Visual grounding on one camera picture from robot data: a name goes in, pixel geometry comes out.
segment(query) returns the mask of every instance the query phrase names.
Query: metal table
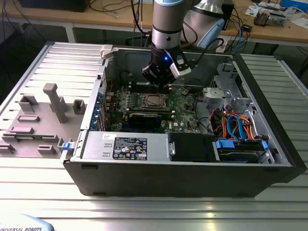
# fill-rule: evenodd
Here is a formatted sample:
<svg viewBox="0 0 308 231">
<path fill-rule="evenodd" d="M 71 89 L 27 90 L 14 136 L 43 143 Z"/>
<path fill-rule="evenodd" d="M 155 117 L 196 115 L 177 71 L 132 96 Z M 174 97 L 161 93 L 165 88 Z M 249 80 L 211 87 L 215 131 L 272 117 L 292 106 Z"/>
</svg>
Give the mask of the metal table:
<svg viewBox="0 0 308 231">
<path fill-rule="evenodd" d="M 46 45 L 0 107 L 1 131 L 5 131 L 12 118 L 10 116 L 14 116 L 19 110 L 16 100 L 28 88 L 26 86 L 29 83 L 34 84 L 38 78 L 41 78 L 39 81 L 50 81 L 47 78 L 51 76 L 43 74 L 46 71 L 55 71 L 45 67 L 49 57 L 74 55 L 80 58 L 80 62 L 90 62 L 91 59 L 99 64 L 99 49 L 100 45 Z M 269 56 L 243 55 L 243 58 L 301 157 L 308 162 L 308 148 L 305 147 L 308 140 L 305 124 L 308 111 L 307 89 L 283 61 L 275 61 Z M 266 70 L 266 67 L 274 68 L 274 71 Z M 85 74 L 84 70 L 76 70 L 75 75 L 81 76 L 81 73 Z M 88 72 L 83 78 L 75 78 L 74 81 L 71 79 L 71 89 L 67 88 L 67 94 L 63 95 L 65 101 L 69 101 L 75 94 L 73 86 L 78 86 L 78 82 L 85 78 L 91 83 L 91 78 L 95 78 L 95 75 Z M 63 79 L 54 78 L 53 81 L 61 84 Z M 38 85 L 35 88 L 40 95 L 42 87 Z M 90 93 L 91 90 L 83 91 L 85 102 Z M 289 231 L 304 229 L 308 225 L 307 172 L 289 184 L 271 186 L 254 199 L 108 198 L 83 196 L 58 159 L 2 157 L 0 188 L 0 212 L 36 216 L 51 223 L 57 231 Z"/>
</svg>

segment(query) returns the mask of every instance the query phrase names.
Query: workbench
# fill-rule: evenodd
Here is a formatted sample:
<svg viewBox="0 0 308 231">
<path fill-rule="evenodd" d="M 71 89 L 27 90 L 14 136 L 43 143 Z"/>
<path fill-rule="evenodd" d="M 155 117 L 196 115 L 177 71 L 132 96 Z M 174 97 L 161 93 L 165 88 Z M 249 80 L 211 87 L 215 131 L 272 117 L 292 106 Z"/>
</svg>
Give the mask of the workbench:
<svg viewBox="0 0 308 231">
<path fill-rule="evenodd" d="M 19 2 L 16 1 L 17 7 L 25 15 L 27 19 L 33 24 L 62 26 L 66 29 L 67 38 L 69 42 L 76 42 L 74 28 L 90 28 L 100 30 L 118 30 L 118 31 L 132 31 L 133 16 L 131 8 L 127 7 L 118 11 L 118 14 L 96 12 L 89 7 L 83 13 L 22 8 Z M 104 0 L 104 4 L 114 3 L 112 0 Z M 249 42 L 270 43 L 290 46 L 307 46 L 308 30 L 297 26 L 291 22 L 287 22 L 284 27 L 266 26 L 259 27 L 253 23 L 253 17 L 245 15 L 246 8 L 253 5 L 250 0 L 234 0 L 235 7 L 238 10 L 239 17 L 242 18 L 245 24 L 253 27 Z M 117 9 L 123 6 L 128 6 L 130 1 L 125 0 L 123 3 L 110 6 L 108 9 Z M 94 9 L 101 10 L 100 1 L 93 3 Z M 26 20 L 17 11 L 13 5 L 12 0 L 7 0 L 6 11 L 11 22 L 19 24 L 26 23 Z M 143 28 L 145 31 L 152 28 L 153 6 L 151 4 L 144 4 L 143 6 Z M 220 36 L 227 40 L 234 39 L 237 35 L 237 30 L 232 22 L 229 23 L 226 31 L 222 31 Z"/>
<path fill-rule="evenodd" d="M 5 132 L 20 110 L 18 101 L 23 94 L 30 91 L 40 102 L 48 102 L 42 91 L 45 82 L 58 84 L 59 90 L 65 89 L 59 93 L 65 102 L 71 103 L 72 96 L 82 96 L 87 104 L 96 72 L 75 68 L 74 72 L 67 72 L 71 76 L 61 77 L 57 76 L 52 63 L 69 66 L 72 65 L 69 60 L 63 59 L 76 56 L 80 59 L 78 63 L 88 62 L 89 66 L 96 67 L 101 62 L 100 49 L 101 45 L 93 44 L 45 45 L 0 106 L 1 132 Z M 268 65 L 268 60 L 274 59 L 273 56 L 246 57 L 264 59 L 261 63 Z M 307 100 L 297 100 L 296 91 L 301 90 L 306 96 L 308 92 L 290 69 L 282 70 L 283 61 L 278 63 L 280 71 L 271 74 L 255 70 L 260 74 L 258 84 L 264 90 L 270 89 L 266 96 L 269 103 L 275 105 L 273 108 L 280 120 L 291 120 L 285 122 L 285 129 L 302 131 L 301 137 L 293 131 L 290 138 L 307 163 L 308 128 L 306 124 L 297 123 L 307 120 Z M 85 90 L 80 83 L 90 88 Z M 291 92 L 294 95 L 286 98 Z M 297 113 L 297 121 L 290 117 L 291 111 Z M 29 214 L 51 223 L 57 231 L 289 231 L 304 230 L 308 225 L 307 172 L 288 184 L 272 185 L 256 198 L 96 197 L 80 193 L 59 159 L 2 157 L 0 189 L 0 213 Z"/>
</svg>

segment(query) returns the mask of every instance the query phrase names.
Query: slotted metal surface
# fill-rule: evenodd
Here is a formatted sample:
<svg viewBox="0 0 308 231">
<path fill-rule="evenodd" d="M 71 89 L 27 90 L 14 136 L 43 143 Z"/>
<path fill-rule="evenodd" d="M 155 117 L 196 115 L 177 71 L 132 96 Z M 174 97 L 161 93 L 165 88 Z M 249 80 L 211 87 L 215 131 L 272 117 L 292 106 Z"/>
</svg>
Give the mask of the slotted metal surface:
<svg viewBox="0 0 308 231">
<path fill-rule="evenodd" d="M 44 81 L 45 75 L 33 77 Z M 70 77 L 60 80 L 74 83 Z M 76 82 L 86 78 L 92 79 L 82 76 Z M 11 108 L 17 110 L 16 104 Z M 285 119 L 289 112 L 286 107 L 275 105 L 273 109 L 282 122 L 290 122 Z M 14 116 L 15 110 L 6 116 Z M 301 120 L 305 120 L 306 111 L 304 107 L 296 110 Z M 296 141 L 302 132 L 289 135 Z M 300 154 L 308 162 L 308 152 Z M 127 177 L 138 180 L 129 172 Z M 275 184 L 256 198 L 104 198 L 83 196 L 57 159 L 1 158 L 0 189 L 0 212 L 36 216 L 57 231 L 289 231 L 305 230 L 308 225 L 308 172 L 288 184 Z"/>
<path fill-rule="evenodd" d="M 307 89 L 284 62 L 273 56 L 242 54 L 242 57 L 295 148 L 307 160 Z"/>
<path fill-rule="evenodd" d="M 0 137 L 16 117 L 23 95 L 34 95 L 39 103 L 50 102 L 43 92 L 46 83 L 56 83 L 57 94 L 66 103 L 76 98 L 88 103 L 98 68 L 102 65 L 101 45 L 56 42 L 47 46 L 41 57 L 32 64 L 22 87 L 0 115 Z"/>
</svg>

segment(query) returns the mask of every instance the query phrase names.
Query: wooden desk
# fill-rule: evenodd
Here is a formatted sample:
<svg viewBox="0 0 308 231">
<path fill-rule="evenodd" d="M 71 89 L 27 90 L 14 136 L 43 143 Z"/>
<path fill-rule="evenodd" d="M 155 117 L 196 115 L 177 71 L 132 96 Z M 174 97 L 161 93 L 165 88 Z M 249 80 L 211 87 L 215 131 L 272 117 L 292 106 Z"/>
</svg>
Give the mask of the wooden desk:
<svg viewBox="0 0 308 231">
<path fill-rule="evenodd" d="M 114 3 L 114 0 L 103 0 L 104 5 Z M 20 11 L 34 24 L 63 26 L 66 29 L 69 42 L 76 42 L 74 27 L 92 28 L 103 30 L 119 30 L 119 31 L 132 31 L 133 30 L 133 16 L 131 8 L 127 7 L 117 11 L 118 14 L 102 13 L 87 8 L 83 13 L 60 11 L 60 10 L 47 10 L 47 9 L 33 9 L 22 8 L 15 0 L 17 7 Z M 252 5 L 250 0 L 234 0 L 239 17 L 253 27 L 249 37 L 250 42 L 272 43 L 281 45 L 294 45 L 294 46 L 307 46 L 308 43 L 308 30 L 297 26 L 291 22 L 287 22 L 284 27 L 278 26 L 255 26 L 253 17 L 245 15 L 245 7 Z M 117 9 L 123 6 L 129 6 L 130 0 L 125 0 L 119 5 L 107 7 L 108 9 Z M 101 2 L 97 0 L 92 5 L 93 8 L 101 10 Z M 26 22 L 22 15 L 17 11 L 13 5 L 12 0 L 7 0 L 6 9 L 8 16 L 12 22 L 24 23 Z M 153 6 L 151 4 L 143 5 L 143 28 L 150 30 L 152 28 Z M 222 31 L 220 36 L 225 40 L 230 40 L 232 36 L 236 36 L 237 31 L 232 22 L 229 23 L 228 29 Z"/>
<path fill-rule="evenodd" d="M 254 25 L 254 17 L 245 15 L 248 6 L 253 5 L 251 0 L 234 0 L 235 8 L 239 17 L 244 21 L 244 24 L 252 26 L 250 34 L 251 42 L 264 42 L 264 43 L 276 43 L 281 44 L 283 42 L 303 42 L 308 43 L 308 29 L 302 28 L 290 21 L 287 21 L 284 27 L 280 26 L 256 26 Z M 221 35 L 234 36 L 237 35 L 237 31 L 234 27 L 234 23 L 230 22 L 226 31 L 222 31 Z"/>
</svg>

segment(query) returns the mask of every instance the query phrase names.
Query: black cover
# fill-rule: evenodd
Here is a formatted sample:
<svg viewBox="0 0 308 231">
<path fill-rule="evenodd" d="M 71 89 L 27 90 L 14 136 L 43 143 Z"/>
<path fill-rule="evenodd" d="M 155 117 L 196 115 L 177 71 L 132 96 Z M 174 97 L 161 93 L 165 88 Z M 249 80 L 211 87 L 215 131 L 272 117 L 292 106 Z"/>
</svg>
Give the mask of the black cover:
<svg viewBox="0 0 308 231">
<path fill-rule="evenodd" d="M 175 144 L 175 155 L 171 161 L 214 162 L 212 142 L 215 138 L 197 133 L 169 133 L 169 140 Z"/>
<path fill-rule="evenodd" d="M 84 12 L 90 0 L 19 0 L 25 8 L 45 8 Z"/>
</svg>

